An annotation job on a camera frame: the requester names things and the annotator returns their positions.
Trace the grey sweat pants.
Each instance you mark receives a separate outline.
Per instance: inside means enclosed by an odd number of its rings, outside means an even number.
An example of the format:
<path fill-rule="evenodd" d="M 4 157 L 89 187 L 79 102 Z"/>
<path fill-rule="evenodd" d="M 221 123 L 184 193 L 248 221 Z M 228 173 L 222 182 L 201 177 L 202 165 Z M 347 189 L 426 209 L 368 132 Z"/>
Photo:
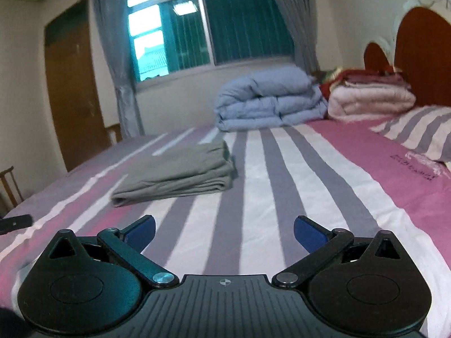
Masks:
<path fill-rule="evenodd" d="M 218 141 L 146 156 L 129 167 L 126 174 L 111 195 L 115 207 L 224 192 L 232 187 L 236 169 L 227 143 Z"/>

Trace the striped pink grey bedsheet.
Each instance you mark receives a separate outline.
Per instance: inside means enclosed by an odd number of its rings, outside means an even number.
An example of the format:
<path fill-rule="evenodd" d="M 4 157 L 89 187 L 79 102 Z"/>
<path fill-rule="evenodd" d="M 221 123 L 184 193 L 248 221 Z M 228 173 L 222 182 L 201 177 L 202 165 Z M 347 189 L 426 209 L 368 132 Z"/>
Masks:
<path fill-rule="evenodd" d="M 230 190 L 116 208 L 113 191 L 145 156 L 225 141 L 238 176 Z M 145 214 L 157 234 L 145 255 L 178 274 L 274 275 L 304 249 L 301 214 L 358 237 L 392 231 L 432 293 L 429 337 L 450 335 L 450 171 L 372 131 L 317 121 L 222 134 L 212 127 L 124 141 L 28 198 L 15 214 L 34 224 L 1 237 L 1 306 L 13 308 L 23 274 L 60 229 L 93 236 Z"/>

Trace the wooden chair by door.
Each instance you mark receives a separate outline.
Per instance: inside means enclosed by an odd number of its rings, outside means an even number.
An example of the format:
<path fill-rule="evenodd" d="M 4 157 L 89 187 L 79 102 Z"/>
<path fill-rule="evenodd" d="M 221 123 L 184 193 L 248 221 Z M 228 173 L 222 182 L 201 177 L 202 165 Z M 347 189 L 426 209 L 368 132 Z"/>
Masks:
<path fill-rule="evenodd" d="M 121 126 L 120 124 L 113 124 L 105 128 L 107 135 L 109 136 L 111 145 L 115 145 L 122 141 Z"/>

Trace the brown wooden door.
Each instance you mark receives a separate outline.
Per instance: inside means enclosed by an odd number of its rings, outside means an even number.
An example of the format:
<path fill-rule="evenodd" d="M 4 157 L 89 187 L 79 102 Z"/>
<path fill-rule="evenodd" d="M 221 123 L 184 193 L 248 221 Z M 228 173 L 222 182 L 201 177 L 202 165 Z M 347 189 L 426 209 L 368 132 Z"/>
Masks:
<path fill-rule="evenodd" d="M 47 92 L 67 171 L 111 145 L 92 64 L 88 2 L 80 0 L 44 29 Z"/>

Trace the folded pink blanket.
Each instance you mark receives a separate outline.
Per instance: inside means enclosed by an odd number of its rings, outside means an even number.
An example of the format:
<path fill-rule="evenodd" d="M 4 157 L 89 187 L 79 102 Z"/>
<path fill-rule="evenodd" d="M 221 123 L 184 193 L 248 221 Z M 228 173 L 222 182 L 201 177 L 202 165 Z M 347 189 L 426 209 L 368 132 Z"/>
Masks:
<path fill-rule="evenodd" d="M 416 97 L 402 86 L 337 86 L 328 100 L 328 116 L 337 121 L 371 121 L 406 112 Z"/>

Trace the striped pillow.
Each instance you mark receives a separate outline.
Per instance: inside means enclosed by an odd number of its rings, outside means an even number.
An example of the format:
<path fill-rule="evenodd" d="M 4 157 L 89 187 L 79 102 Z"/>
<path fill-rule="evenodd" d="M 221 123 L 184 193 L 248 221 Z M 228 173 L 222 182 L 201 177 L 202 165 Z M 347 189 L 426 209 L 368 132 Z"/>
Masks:
<path fill-rule="evenodd" d="M 450 107 L 416 108 L 370 130 L 432 161 L 450 162 Z"/>

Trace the folded light blue duvet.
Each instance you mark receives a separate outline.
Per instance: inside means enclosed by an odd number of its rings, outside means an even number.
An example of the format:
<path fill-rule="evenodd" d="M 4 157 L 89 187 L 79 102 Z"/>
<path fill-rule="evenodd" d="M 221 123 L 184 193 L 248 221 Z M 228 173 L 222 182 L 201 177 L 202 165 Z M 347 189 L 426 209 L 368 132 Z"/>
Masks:
<path fill-rule="evenodd" d="M 224 132 L 295 126 L 325 117 L 328 103 L 311 75 L 296 66 L 253 72 L 226 83 L 216 98 Z"/>

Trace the red patterned folded blanket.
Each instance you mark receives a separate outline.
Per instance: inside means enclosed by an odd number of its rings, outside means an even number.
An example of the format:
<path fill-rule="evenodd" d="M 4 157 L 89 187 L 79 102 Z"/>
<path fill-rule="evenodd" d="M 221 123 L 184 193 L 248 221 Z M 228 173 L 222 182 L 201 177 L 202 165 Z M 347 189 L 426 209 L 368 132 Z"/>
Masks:
<path fill-rule="evenodd" d="M 326 100 L 329 99 L 334 88 L 346 83 L 356 85 L 386 84 L 411 88 L 403 72 L 393 66 L 386 66 L 382 70 L 336 67 L 334 70 L 315 71 L 311 76 L 320 85 L 322 96 Z"/>

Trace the dark red headboard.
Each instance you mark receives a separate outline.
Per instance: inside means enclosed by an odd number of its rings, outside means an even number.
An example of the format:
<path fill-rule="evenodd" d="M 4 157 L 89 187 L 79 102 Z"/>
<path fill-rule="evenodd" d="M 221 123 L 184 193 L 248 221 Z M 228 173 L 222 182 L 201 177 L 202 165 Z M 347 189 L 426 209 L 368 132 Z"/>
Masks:
<path fill-rule="evenodd" d="M 368 43 L 363 53 L 368 70 L 399 69 L 419 106 L 450 106 L 450 23 L 434 11 L 415 7 L 401 20 L 394 58 L 381 45 Z"/>

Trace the window with teal blinds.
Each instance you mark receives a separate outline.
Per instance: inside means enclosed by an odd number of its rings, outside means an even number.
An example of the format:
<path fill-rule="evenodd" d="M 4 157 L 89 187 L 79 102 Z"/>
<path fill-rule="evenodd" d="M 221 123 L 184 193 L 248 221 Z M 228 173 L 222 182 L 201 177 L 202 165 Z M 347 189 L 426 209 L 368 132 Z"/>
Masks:
<path fill-rule="evenodd" d="M 275 0 L 127 0 L 134 77 L 289 57 L 293 41 Z"/>

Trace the grey left curtain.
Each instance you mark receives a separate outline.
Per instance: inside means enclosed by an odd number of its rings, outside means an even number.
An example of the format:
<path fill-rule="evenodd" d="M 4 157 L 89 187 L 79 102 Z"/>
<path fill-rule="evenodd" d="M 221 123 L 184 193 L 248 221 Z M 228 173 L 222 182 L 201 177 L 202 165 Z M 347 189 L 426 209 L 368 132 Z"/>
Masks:
<path fill-rule="evenodd" d="M 123 138 L 145 134 L 136 99 L 129 42 L 128 0 L 92 0 L 105 62 L 112 77 Z"/>

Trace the grey curtain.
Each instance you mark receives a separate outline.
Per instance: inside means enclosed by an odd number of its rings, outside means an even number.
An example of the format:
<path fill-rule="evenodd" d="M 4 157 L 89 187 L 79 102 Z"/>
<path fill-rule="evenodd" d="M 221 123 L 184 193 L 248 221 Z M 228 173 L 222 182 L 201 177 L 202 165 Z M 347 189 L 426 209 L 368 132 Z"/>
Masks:
<path fill-rule="evenodd" d="M 128 0 L 92 0 L 105 62 L 112 77 L 123 138 L 145 134 L 136 99 L 129 42 Z"/>
<path fill-rule="evenodd" d="M 319 69 L 317 59 L 316 0 L 275 0 L 294 46 L 294 62 L 312 73 Z"/>

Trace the grey right curtain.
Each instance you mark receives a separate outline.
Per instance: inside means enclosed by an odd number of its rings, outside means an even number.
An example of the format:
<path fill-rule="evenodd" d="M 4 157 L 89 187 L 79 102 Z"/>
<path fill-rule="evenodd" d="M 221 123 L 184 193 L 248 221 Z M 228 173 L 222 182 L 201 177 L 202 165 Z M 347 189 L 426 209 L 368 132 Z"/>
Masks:
<path fill-rule="evenodd" d="M 294 62 L 312 73 L 319 69 L 317 59 L 316 0 L 275 0 L 294 46 Z"/>

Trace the wooden chair near wall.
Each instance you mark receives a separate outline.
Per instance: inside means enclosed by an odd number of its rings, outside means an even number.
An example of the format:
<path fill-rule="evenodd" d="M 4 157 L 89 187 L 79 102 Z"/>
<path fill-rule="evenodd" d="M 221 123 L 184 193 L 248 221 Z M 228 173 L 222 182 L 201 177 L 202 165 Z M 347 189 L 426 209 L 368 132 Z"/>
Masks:
<path fill-rule="evenodd" d="M 6 200 L 2 200 L 7 212 L 20 205 L 25 199 L 14 175 L 14 166 L 0 172 L 1 186 L 5 191 Z"/>

